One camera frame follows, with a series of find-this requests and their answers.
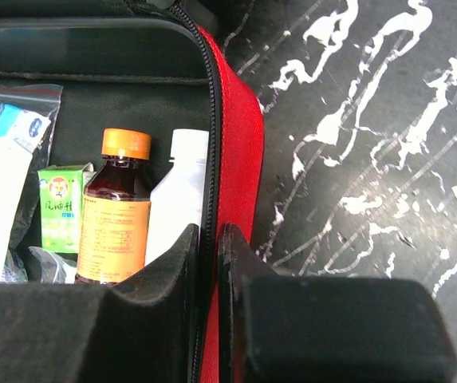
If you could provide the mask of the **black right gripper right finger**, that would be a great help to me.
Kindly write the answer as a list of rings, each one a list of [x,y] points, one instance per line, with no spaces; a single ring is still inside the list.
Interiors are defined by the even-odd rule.
[[[241,229],[219,237],[222,382],[452,382],[439,307],[407,279],[286,276]]]

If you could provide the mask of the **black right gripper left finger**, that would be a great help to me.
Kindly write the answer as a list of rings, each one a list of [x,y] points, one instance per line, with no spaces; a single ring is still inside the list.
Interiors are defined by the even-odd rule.
[[[0,284],[0,382],[187,382],[199,229],[124,282]]]

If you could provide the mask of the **clear bag blue mask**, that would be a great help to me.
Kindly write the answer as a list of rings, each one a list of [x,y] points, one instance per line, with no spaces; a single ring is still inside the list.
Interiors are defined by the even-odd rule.
[[[40,267],[40,283],[74,284],[77,264],[73,260],[64,259],[57,253],[41,247],[29,247],[30,254]],[[9,249],[2,269],[1,283],[27,283],[29,277],[21,257]]]

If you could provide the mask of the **white plastic bottle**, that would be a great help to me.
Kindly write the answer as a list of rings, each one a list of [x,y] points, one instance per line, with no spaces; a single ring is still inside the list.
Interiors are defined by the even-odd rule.
[[[151,193],[145,263],[171,249],[189,224],[201,225],[209,132],[176,129],[170,149],[171,170]]]

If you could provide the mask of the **brown bottle orange cap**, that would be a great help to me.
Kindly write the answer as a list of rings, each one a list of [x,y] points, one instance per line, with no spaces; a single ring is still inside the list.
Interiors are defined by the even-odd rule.
[[[115,285],[144,267],[151,142],[143,132],[105,129],[104,164],[83,191],[76,283]]]

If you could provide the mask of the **small green medicine box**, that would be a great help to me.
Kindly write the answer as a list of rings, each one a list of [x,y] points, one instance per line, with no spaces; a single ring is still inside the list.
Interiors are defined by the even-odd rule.
[[[84,185],[93,164],[51,165],[37,172],[41,205],[41,246],[55,253],[79,250]]]

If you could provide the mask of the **clear bag blue bandage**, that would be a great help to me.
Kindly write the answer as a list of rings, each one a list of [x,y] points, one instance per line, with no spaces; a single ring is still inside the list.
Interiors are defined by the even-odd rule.
[[[49,161],[63,87],[53,84],[0,86],[0,137]]]

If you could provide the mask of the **red black medicine case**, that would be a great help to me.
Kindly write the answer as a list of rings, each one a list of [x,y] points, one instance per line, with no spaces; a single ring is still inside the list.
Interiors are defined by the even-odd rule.
[[[0,1],[0,85],[65,83],[50,159],[88,162],[109,122],[143,122],[154,173],[175,127],[210,132],[194,272],[191,378],[219,380],[216,252],[223,224],[249,239],[262,170],[258,100],[182,1]]]

